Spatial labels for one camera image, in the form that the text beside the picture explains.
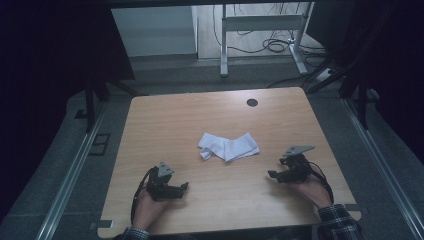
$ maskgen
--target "person's right hand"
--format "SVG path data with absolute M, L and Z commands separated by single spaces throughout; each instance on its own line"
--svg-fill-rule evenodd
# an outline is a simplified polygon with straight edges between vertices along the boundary
M 323 176 L 318 167 L 313 164 L 311 164 L 311 167 L 315 172 Z M 330 195 L 324 188 L 322 182 L 312 174 L 305 182 L 287 183 L 287 186 L 302 193 L 306 198 L 311 200 L 318 209 L 333 205 L 330 200 Z

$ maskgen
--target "metal frame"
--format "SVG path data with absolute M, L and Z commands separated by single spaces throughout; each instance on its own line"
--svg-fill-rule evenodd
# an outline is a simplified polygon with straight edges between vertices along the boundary
M 299 46 L 305 32 L 311 5 L 312 2 L 309 2 L 302 15 L 235 17 L 227 17 L 226 5 L 222 5 L 221 77 L 228 76 L 227 32 L 235 31 L 298 30 L 296 39 L 290 43 L 289 48 L 299 73 L 307 74 L 308 71 L 299 54 Z

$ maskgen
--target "person's left hand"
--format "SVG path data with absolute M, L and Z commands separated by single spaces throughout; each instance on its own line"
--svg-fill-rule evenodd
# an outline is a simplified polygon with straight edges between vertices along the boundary
M 146 230 L 162 214 L 170 201 L 154 201 L 146 189 L 140 192 L 132 227 Z

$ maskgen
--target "plaid shirt sleeve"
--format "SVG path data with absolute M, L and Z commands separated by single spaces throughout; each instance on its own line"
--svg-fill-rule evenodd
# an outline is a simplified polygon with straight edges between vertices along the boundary
M 327 240 L 362 240 L 360 226 L 357 224 L 345 207 L 336 204 L 318 210 L 322 221 L 318 229 L 320 239 Z
M 139 228 L 126 228 L 119 240 L 149 240 L 149 233 Z

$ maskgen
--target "white cloth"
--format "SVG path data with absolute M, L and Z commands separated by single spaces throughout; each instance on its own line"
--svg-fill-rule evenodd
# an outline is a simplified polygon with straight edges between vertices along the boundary
M 231 161 L 259 152 L 259 147 L 250 133 L 246 133 L 236 140 L 205 133 L 198 146 L 202 149 L 200 155 L 204 160 L 208 160 L 212 153 L 225 161 Z

